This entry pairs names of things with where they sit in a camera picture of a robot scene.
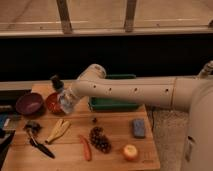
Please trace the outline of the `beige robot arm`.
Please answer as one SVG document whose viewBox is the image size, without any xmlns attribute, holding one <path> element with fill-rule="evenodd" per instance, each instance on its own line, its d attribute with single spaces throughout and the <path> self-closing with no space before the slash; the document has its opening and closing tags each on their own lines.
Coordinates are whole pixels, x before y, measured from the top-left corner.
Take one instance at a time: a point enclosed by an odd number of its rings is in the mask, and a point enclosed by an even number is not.
<svg viewBox="0 0 213 171">
<path fill-rule="evenodd" d="M 70 86 L 84 96 L 129 100 L 189 114 L 181 171 L 213 171 L 213 60 L 196 76 L 111 80 L 90 65 Z"/>
</svg>

